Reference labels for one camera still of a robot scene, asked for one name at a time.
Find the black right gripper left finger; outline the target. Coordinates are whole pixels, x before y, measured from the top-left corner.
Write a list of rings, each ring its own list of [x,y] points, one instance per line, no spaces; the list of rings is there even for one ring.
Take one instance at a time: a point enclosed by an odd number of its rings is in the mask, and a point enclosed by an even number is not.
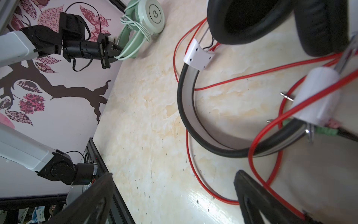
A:
[[[110,211],[114,190],[115,183],[112,174],[105,173],[48,223],[104,224]]]

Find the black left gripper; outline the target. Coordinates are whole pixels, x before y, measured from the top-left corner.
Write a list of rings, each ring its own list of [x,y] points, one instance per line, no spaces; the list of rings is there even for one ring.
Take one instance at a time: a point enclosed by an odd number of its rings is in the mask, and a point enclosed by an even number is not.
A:
[[[109,69],[111,63],[118,61],[116,57],[119,56],[123,50],[123,47],[110,41],[109,36],[110,34],[100,33],[97,39],[99,56],[103,69]]]

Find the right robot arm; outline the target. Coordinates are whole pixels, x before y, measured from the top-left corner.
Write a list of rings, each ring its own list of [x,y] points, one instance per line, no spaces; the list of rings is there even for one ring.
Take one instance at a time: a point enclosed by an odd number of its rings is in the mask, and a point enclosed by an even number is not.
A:
[[[90,163],[74,164],[64,152],[54,150],[2,124],[1,157],[16,162],[50,181],[67,185],[86,185],[94,178],[96,167]],[[272,224],[307,224],[308,216],[297,215],[283,199],[269,193],[245,171],[235,177],[238,203],[246,224],[262,223],[265,216]]]

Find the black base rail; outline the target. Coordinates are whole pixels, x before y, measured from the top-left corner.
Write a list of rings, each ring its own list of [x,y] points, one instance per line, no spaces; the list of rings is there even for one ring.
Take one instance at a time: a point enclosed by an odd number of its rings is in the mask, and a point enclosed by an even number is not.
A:
[[[48,224],[133,224],[134,220],[120,195],[112,174],[109,173],[104,161],[92,138],[86,146],[93,163],[79,164],[76,168],[79,174],[89,168],[98,167],[98,174],[86,176],[84,183],[89,188],[74,201],[67,203],[62,211],[47,221]],[[35,197],[13,197],[1,199],[1,210],[18,214],[18,210],[25,207],[61,205],[65,195],[46,195]]]

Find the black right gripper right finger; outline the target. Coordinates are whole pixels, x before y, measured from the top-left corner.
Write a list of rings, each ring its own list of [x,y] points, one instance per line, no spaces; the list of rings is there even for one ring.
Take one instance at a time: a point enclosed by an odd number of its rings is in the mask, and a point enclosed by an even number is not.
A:
[[[307,223],[284,207],[245,171],[237,172],[234,186],[246,224],[263,224],[263,217],[271,224]]]

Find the mint green over-ear headphones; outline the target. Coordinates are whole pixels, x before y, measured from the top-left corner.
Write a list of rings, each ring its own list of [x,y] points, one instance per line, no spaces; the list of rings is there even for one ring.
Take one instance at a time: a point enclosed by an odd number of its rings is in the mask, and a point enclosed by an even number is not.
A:
[[[124,25],[116,44],[123,47],[118,61],[136,58],[145,42],[150,42],[153,35],[161,33],[165,27],[165,15],[156,0],[130,1],[120,18]]]

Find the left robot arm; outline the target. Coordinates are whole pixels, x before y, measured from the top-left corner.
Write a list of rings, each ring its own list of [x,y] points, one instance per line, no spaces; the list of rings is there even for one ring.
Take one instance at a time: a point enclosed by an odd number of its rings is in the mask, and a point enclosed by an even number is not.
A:
[[[78,15],[60,13],[59,28],[55,32],[43,25],[21,28],[1,36],[1,67],[25,60],[62,55],[76,66],[76,59],[99,60],[109,69],[124,48],[110,41],[108,33],[99,33],[97,41],[85,38],[90,29]]]

